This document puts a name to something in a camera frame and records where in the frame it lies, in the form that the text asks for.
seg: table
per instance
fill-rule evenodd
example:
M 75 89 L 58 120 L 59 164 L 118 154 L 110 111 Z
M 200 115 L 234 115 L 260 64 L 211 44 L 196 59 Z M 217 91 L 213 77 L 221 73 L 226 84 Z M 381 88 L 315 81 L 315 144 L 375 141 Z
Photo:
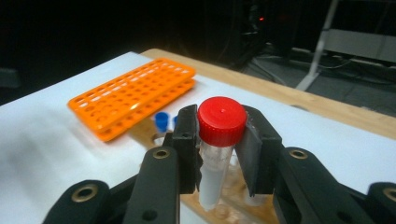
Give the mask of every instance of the table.
M 139 142 L 129 134 L 110 143 L 99 141 L 66 103 L 157 57 L 195 67 L 198 74 L 191 91 L 163 108 L 171 115 L 207 97 L 227 95 L 260 109 L 286 147 L 302 147 L 315 153 L 339 182 L 363 193 L 373 182 L 396 182 L 395 118 L 151 49 L 140 55 L 125 53 L 0 106 L 1 223 L 40 223 L 71 185 L 98 179 L 114 187 L 138 173 L 146 152 Z M 181 222 L 187 221 L 202 223 L 182 206 Z

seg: orange test tube rack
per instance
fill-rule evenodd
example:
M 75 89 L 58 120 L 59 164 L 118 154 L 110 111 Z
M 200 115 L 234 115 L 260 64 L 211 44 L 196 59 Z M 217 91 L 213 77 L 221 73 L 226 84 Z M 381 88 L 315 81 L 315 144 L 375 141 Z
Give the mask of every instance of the orange test tube rack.
M 165 58 L 144 64 L 71 99 L 69 108 L 102 141 L 110 141 L 194 85 L 195 70 Z

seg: floor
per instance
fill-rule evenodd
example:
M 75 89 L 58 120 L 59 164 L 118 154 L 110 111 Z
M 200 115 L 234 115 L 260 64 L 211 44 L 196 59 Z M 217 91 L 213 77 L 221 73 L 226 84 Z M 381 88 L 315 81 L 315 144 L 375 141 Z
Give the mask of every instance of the floor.
M 285 59 L 269 46 L 241 72 L 295 88 L 308 73 L 312 57 L 311 52 L 296 49 Z M 395 67 L 326 54 L 320 64 L 320 75 L 308 92 L 396 117 Z

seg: red cap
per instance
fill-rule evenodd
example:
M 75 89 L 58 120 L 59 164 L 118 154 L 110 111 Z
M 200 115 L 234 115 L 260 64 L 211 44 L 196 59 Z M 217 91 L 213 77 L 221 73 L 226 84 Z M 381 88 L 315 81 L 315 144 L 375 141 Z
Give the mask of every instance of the red cap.
M 198 108 L 199 135 L 214 147 L 230 147 L 238 143 L 246 120 L 245 108 L 227 97 L 209 98 Z

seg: centrifuge tube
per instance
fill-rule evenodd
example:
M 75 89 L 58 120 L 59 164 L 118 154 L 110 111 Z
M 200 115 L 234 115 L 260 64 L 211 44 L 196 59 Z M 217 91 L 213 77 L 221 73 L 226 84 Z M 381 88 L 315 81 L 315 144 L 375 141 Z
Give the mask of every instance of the centrifuge tube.
M 238 102 L 227 97 L 212 97 L 198 108 L 201 167 L 199 202 L 209 211 L 219 202 L 233 147 L 245 130 L 247 113 Z
M 154 124 L 157 132 L 152 136 L 152 142 L 155 146 L 162 146 L 168 131 L 169 115 L 166 112 L 159 112 L 154 116 Z

